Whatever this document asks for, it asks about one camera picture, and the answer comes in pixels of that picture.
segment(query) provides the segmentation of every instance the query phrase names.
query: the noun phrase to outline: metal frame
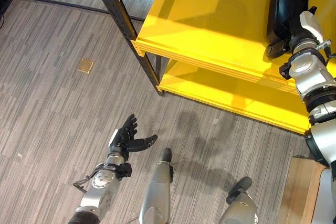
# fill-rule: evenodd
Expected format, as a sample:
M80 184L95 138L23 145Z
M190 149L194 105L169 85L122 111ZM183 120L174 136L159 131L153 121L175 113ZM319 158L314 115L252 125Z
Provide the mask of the metal frame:
M127 13L124 3L122 2L122 0L102 0L102 1L104 2L106 8L111 14L116 25L118 26L119 31L121 31L121 34L125 38L126 42L128 43L138 62L140 63L142 69L146 73L148 79L151 81L155 90L157 91L158 94L163 94L163 91L159 90L157 87L159 85L159 78L156 75L152 64L150 63L148 56L146 54L143 57L139 56L131 43L131 40L136 40L138 35L132 24L130 16Z
M160 76L160 71L161 71L161 56L160 55L155 55L156 56L156 74Z

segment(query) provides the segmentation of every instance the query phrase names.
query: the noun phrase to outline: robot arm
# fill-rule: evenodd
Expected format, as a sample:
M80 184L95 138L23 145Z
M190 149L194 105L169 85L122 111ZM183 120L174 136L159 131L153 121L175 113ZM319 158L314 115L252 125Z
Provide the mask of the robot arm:
M134 139L137 133L136 118L130 115L123 127L115 130L109 143L109 155L103 164L96 166L90 176L77 181L74 186L84 192L80 206L69 224L98 224L107 213L114 195L117 193L120 181L124 177L130 177L132 167L128 160L130 152L138 152L151 147L157 135L145 139ZM90 181L88 191L82 184Z
M168 224L170 216L170 183L173 182L172 152L162 151L155 173L147 188L140 211L140 224Z
M336 80L327 70L331 41L323 41L322 29L315 19L317 7L308 10L308 0L271 0L267 37L270 58L292 52L279 68L286 79L295 80L306 105L311 128L305 132L313 158L331 168L332 196L336 206ZM319 50L324 49L327 61Z

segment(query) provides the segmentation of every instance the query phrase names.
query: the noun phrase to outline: yellow shelf edge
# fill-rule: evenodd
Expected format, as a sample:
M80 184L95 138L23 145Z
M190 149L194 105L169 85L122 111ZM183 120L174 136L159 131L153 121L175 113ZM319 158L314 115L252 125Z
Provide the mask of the yellow shelf edge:
M185 63L181 63L181 62L177 62L176 64L179 64L179 65L184 64L186 66ZM298 122L297 124L288 123L285 120L281 120L282 118L276 119L274 117L274 114L271 114L271 113L269 114L269 116L265 116L265 113L264 114L258 113L258 111L260 111L260 110L247 111L247 110L244 110L244 108L239 108L237 105L232 106L231 104L229 104L225 101L215 101L211 97L206 97L205 94L207 94L207 92L205 92L204 90L201 91L202 95L200 95L200 94L197 93L197 91L193 92L193 93L190 93L186 90L176 88L176 82L178 82L178 81L181 82L181 78L172 76L171 74L169 74L170 71L172 71L172 70L169 69L169 67L168 67L167 70L166 70L166 73L163 76L162 81L160 82L159 88L162 89L162 90L165 90L165 91L168 91L170 93L177 94L177 95L181 95L183 97L186 97L186 98L189 98L189 99L192 99L192 100L196 100L196 101L208 104L208 105L212 105L212 106L220 108L220 109L224 109L224 110L231 111L231 112L243 115L243 116L247 116L249 118L253 118L255 120L259 120L259 121L262 121L262 122L265 122L265 123L268 123L268 124L272 124L272 125L275 125L275 126L278 126L278 127L290 130L290 131L300 133L300 134L303 134L309 128L308 116L306 116L306 115L302 115L302 120L304 120L304 121L302 122L302 120L301 120L301 123L300 122ZM185 81L185 83L182 84L182 85L186 85L186 83L188 83L188 82L190 82L190 85L193 85L192 82L189 81L189 80ZM299 102L299 97L294 97L293 96L293 99L294 99L293 100L294 103ZM291 117L290 113L291 112L288 112L288 118L286 118L286 120L289 120L289 118Z
M263 73L253 72L252 70L240 68L239 66L235 66L229 63L221 67L216 64L194 59L193 57L186 57L180 53L177 53L175 50L172 49L168 51L162 46L148 43L146 41L141 40L141 38L139 37L136 39L136 41L133 42L133 44L136 45L137 50L140 49L143 51L143 53L151 52L153 54L160 55L162 57L192 64L197 67L215 71L217 73L226 74L228 76L250 81L252 83L258 83L270 88L274 88L298 96L297 90L295 88L295 83L293 82L293 80L286 81L281 78L280 74L279 77L275 78L273 76L266 76Z

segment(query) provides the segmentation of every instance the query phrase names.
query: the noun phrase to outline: gray striped carpet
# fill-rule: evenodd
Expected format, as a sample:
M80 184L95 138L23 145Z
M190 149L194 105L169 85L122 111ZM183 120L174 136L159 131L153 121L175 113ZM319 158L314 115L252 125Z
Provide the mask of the gray striped carpet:
M95 62L91 74L76 71L80 58ZM72 182L104 161L109 137L133 112L138 137L159 139L130 154L132 177L106 224L139 223L130 221L166 146L174 224L217 223L243 176L254 181L260 223L274 223L290 158L308 156L297 134L158 96L109 15L14 0L0 30L0 223L67 223L82 196Z

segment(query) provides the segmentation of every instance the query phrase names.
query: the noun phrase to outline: shelf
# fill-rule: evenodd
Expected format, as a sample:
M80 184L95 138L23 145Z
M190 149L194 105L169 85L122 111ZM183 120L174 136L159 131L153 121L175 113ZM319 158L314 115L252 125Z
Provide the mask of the shelf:
M293 94L170 60L159 88L303 134L304 104Z
M335 0L309 0L312 5L336 51ZM278 72L289 55L272 62L264 56L268 6L269 0L155 0L133 44L139 55L151 52L297 95L294 81Z

